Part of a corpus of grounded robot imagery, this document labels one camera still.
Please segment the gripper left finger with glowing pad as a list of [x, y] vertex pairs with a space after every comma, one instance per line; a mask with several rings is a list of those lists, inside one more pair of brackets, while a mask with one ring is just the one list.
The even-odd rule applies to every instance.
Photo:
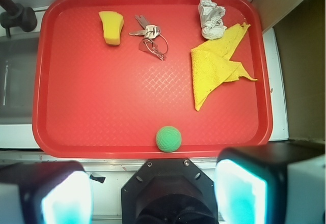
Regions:
[[1, 223], [91, 223], [93, 191], [77, 161], [1, 165]]

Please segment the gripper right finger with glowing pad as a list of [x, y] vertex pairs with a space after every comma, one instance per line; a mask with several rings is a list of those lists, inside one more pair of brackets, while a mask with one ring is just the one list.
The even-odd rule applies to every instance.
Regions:
[[225, 148], [215, 167], [214, 193], [226, 223], [325, 223], [325, 145]]

